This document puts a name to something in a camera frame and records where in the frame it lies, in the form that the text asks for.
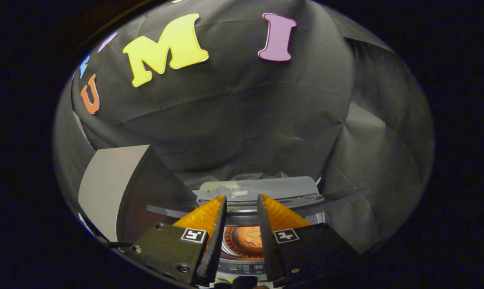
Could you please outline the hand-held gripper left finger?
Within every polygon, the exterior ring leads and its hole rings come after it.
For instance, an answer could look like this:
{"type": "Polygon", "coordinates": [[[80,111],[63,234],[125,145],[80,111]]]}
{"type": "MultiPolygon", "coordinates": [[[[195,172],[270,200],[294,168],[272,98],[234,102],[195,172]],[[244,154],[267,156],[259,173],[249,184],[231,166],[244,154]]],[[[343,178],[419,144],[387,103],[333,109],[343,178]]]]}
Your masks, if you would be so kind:
{"type": "Polygon", "coordinates": [[[128,197],[119,208],[117,239],[124,257],[172,285],[209,285],[220,263],[227,200],[201,205],[174,199],[128,197]]]}

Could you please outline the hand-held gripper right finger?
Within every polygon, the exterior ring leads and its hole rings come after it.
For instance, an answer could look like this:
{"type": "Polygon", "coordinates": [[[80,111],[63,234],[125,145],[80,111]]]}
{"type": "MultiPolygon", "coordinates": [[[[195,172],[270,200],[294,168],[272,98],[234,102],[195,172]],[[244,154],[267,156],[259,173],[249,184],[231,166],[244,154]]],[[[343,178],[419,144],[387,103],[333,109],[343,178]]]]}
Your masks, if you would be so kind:
{"type": "Polygon", "coordinates": [[[257,214],[266,276],[275,287],[319,288],[360,260],[330,225],[311,224],[265,194],[258,196],[257,214]]]}

